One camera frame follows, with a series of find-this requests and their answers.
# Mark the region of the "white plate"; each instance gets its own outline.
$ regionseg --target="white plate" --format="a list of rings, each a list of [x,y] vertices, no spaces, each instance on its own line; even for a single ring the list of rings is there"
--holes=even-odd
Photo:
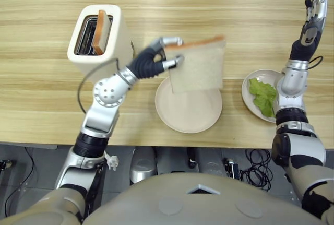
[[[246,106],[253,114],[267,122],[275,123],[276,118],[264,116],[260,109],[254,105],[253,100],[255,99],[255,96],[249,92],[249,79],[256,78],[258,81],[269,83],[274,86],[275,80],[280,74],[281,73],[274,70],[261,69],[249,74],[242,83],[241,94]]]
[[[222,106],[218,89],[173,94],[169,77],[156,93],[159,117],[167,126],[182,133],[194,134],[210,128],[220,117]]]

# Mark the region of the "floor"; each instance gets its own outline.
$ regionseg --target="floor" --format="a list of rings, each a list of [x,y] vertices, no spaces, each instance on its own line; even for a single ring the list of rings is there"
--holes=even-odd
[[[58,173],[66,158],[69,146],[58,146],[55,149],[28,148],[35,161],[35,170],[24,186],[11,198],[9,213],[15,214],[30,207],[41,197],[54,188]],[[117,155],[120,164],[116,171],[107,170],[102,204],[108,202],[120,192],[129,187],[129,168],[134,147],[108,146],[110,155]],[[240,169],[249,168],[250,163],[245,157],[244,149],[215,149],[223,158],[233,159]],[[28,175],[31,169],[30,158],[24,147],[0,145],[0,160],[10,159],[11,168],[0,173],[0,219],[4,217],[4,205],[7,196]],[[334,168],[334,150],[327,151],[328,167]],[[284,171],[273,162],[269,165],[274,177],[270,194],[285,199],[300,206],[291,185],[284,177]],[[159,148],[158,171],[159,174],[171,171],[197,172],[197,168],[190,169],[186,163],[186,148]]]

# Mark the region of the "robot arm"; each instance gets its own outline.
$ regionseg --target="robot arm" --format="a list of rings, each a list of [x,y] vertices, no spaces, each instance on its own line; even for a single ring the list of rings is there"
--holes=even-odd
[[[282,166],[302,201],[302,207],[333,224],[334,171],[324,167],[326,151],[306,117],[308,63],[323,32],[327,0],[305,0],[307,16],[300,39],[291,48],[290,59],[276,81],[276,136],[272,158]]]
[[[163,49],[167,45],[182,44],[180,38],[159,38],[129,66],[98,81],[93,88],[93,103],[75,145],[68,152],[56,189],[30,209],[1,221],[1,224],[81,224],[93,212],[93,202],[103,178],[104,151],[127,91],[139,79],[154,77],[180,64],[183,57],[166,61]],[[161,55],[161,60],[154,62],[157,54]]]

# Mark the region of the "power cord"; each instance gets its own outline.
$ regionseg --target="power cord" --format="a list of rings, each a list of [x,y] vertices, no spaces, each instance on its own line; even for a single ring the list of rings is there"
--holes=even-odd
[[[251,151],[246,149],[245,154],[251,167],[246,170],[239,170],[240,179],[264,191],[269,191],[271,189],[270,182],[273,178],[272,171],[268,167],[271,161],[270,152],[267,149],[253,149]],[[258,162],[255,162],[254,155],[259,156]]]
[[[104,63],[101,63],[99,66],[97,66],[96,68],[93,68],[89,73],[86,74],[86,76],[82,79],[82,81],[80,82],[79,84],[79,87],[78,87],[78,90],[77,90],[77,101],[79,103],[79,106],[81,108],[81,110],[83,111],[83,113],[85,114],[86,113],[86,110],[84,108],[84,106],[82,105],[81,103],[81,99],[80,99],[80,92],[82,90],[82,87],[84,86],[86,80],[92,75],[94,74],[96,71],[100,70],[102,67],[110,64],[110,63],[113,63],[113,62],[116,62],[116,67],[117,67],[117,71],[120,71],[120,67],[119,67],[119,64],[118,64],[118,58],[113,58],[109,61],[106,61]]]
[[[323,62],[324,60],[324,57],[321,55],[321,56],[318,56],[318,57],[315,57],[314,59],[312,59],[308,64],[311,64],[312,62],[314,62],[315,60],[317,59],[320,59],[320,61],[318,61],[317,64],[313,65],[312,67],[309,67],[308,70],[312,69],[312,68],[315,68],[316,66],[320,65],[321,62]]]
[[[7,212],[7,204],[8,201],[10,200],[10,198],[16,193],[16,191],[18,191],[22,185],[27,181],[27,179],[31,176],[34,168],[35,168],[35,162],[32,158],[32,156],[29,154],[27,147],[25,147],[25,151],[27,152],[27,155],[29,156],[30,160],[31,160],[31,170],[28,174],[28,176],[18,185],[18,187],[16,189],[13,190],[13,192],[11,192],[11,194],[7,197],[6,201],[5,201],[5,217],[9,216],[9,211]]]

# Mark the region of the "green lettuce leaf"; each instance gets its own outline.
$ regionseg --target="green lettuce leaf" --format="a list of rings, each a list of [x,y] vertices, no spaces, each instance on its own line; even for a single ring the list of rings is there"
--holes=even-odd
[[[273,114],[273,103],[276,97],[275,88],[268,84],[258,81],[256,78],[249,80],[249,92],[255,95],[253,103],[266,117],[275,117]]]

